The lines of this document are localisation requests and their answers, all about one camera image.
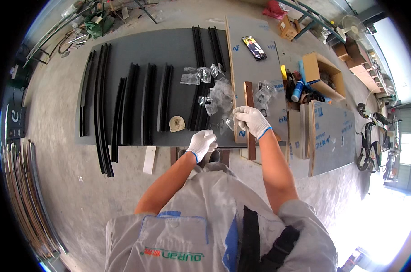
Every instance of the brown box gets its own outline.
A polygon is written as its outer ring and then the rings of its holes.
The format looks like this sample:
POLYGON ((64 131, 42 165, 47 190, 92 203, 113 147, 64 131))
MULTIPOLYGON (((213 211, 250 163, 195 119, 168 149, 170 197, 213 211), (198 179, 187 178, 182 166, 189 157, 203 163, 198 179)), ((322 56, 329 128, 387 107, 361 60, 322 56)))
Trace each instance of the brown box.
POLYGON ((321 80, 311 84, 311 87, 334 101, 345 99, 343 76, 339 68, 316 52, 304 55, 302 61, 304 62, 305 79, 307 82, 320 80, 320 70, 324 70, 330 75, 336 89, 332 89, 321 80))
POLYGON ((339 59, 341 59, 344 62, 352 59, 347 53, 346 47, 343 43, 338 43, 335 46, 333 46, 333 50, 336 53, 337 57, 339 57, 339 59))
POLYGON ((287 15, 284 15, 283 19, 279 21, 278 29, 281 31, 281 37, 289 41, 301 32, 298 20, 291 19, 287 15))
POLYGON ((365 50, 355 41, 346 41, 344 46, 346 48, 346 52, 350 56, 350 60, 346 61, 348 68, 353 68, 363 63, 370 63, 369 56, 365 50))

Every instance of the blue glove cuff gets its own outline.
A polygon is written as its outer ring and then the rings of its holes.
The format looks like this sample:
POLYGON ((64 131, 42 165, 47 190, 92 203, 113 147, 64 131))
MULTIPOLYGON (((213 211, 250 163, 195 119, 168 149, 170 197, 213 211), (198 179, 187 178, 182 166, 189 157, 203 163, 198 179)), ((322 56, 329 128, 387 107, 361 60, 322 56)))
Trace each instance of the blue glove cuff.
POLYGON ((198 163, 198 156, 195 154, 195 152, 192 152, 192 154, 195 155, 196 163, 198 163))
POLYGON ((262 138, 263 137, 263 135, 266 133, 266 131, 268 131, 269 129, 272 129, 272 127, 268 127, 268 128, 266 128, 266 130, 263 132, 263 134, 261 134, 261 136, 258 138, 259 140, 260 140, 260 138, 262 138))

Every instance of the blue spray can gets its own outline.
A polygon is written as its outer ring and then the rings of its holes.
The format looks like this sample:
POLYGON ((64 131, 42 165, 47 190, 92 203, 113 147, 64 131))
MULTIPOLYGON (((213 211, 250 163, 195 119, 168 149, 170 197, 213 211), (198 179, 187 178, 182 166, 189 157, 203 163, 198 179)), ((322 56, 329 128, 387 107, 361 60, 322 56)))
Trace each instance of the blue spray can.
POLYGON ((296 83, 295 90, 293 90, 292 101, 298 102, 301 97, 302 88, 304 88, 304 83, 300 80, 296 83))

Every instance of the window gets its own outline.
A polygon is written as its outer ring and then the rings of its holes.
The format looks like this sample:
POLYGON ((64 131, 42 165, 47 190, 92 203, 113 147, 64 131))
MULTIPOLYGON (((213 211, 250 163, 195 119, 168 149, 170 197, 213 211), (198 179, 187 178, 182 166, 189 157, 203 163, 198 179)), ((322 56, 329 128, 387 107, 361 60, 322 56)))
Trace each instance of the window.
POLYGON ((399 163, 403 165, 411 165, 411 134, 402 133, 400 135, 400 152, 399 163))

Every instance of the black plastic profile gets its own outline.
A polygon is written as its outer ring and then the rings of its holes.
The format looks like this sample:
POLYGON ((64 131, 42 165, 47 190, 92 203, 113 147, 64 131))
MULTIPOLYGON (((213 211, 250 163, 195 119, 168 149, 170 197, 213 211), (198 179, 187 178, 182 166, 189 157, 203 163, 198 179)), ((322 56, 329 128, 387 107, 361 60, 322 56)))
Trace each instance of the black plastic profile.
POLYGON ((121 144, 132 144, 133 106, 135 103, 137 77, 139 65, 130 63, 126 80, 126 90, 121 104, 121 144))
POLYGON ((151 145, 151 126, 152 120, 152 103, 151 92, 153 89, 155 77, 155 65, 148 63, 147 72, 145 73, 144 89, 142 94, 142 114, 141 114, 141 145, 151 145))
POLYGON ((162 81, 160 83, 159 104, 157 108, 157 131, 168 131, 168 103, 169 90, 171 88, 171 79, 173 66, 165 64, 165 70, 162 73, 162 81))
POLYGON ((113 114, 112 124, 112 141, 110 144, 112 162, 118 162, 118 146, 121 131, 121 105, 126 90, 126 78, 120 78, 118 84, 118 92, 116 94, 115 112, 113 114))
MULTIPOLYGON (((193 43, 195 46, 196 64, 199 67, 205 67, 203 43, 201 39, 201 29, 192 26, 193 43)), ((192 108, 190 112, 188 128, 191 131, 199 131, 207 128, 208 114, 204 106, 199 106, 198 97, 208 94, 209 83, 200 83, 196 86, 195 96, 193 97, 192 108)))
POLYGON ((221 43, 219 42, 218 30, 215 28, 208 28, 208 37, 210 38, 210 42, 212 44, 212 51, 213 56, 215 58, 215 63, 218 65, 220 63, 222 65, 222 72, 225 72, 225 63, 224 58, 222 57, 222 48, 221 43))
POLYGON ((101 46, 97 77, 95 79, 94 100, 95 143, 97 145, 97 153, 99 154, 100 169, 102 174, 106 174, 107 177, 113 177, 113 169, 112 164, 110 163, 104 124, 105 77, 110 47, 110 44, 101 46))
POLYGON ((96 51, 91 51, 88 56, 88 61, 86 62, 85 74, 83 75, 82 88, 80 89, 80 112, 78 119, 78 131, 79 137, 87 136, 89 131, 86 130, 85 126, 85 106, 86 106, 86 95, 88 93, 89 81, 90 81, 90 71, 92 68, 92 62, 94 60, 94 55, 96 51))
POLYGON ((98 155, 98 161, 100 164, 100 170, 102 174, 106 173, 104 161, 103 161, 103 156, 102 156, 102 151, 101 151, 101 142, 100 142, 100 122, 98 121, 99 118, 99 112, 97 108, 99 108, 100 102, 99 102, 99 92, 100 92, 100 70, 101 70, 101 63, 102 63, 102 57, 103 57, 103 48, 104 46, 102 45, 100 47, 100 53, 98 57, 98 62, 97 62, 97 72, 95 76, 95 90, 94 90, 94 129, 95 129, 95 146, 97 147, 97 155, 98 155))

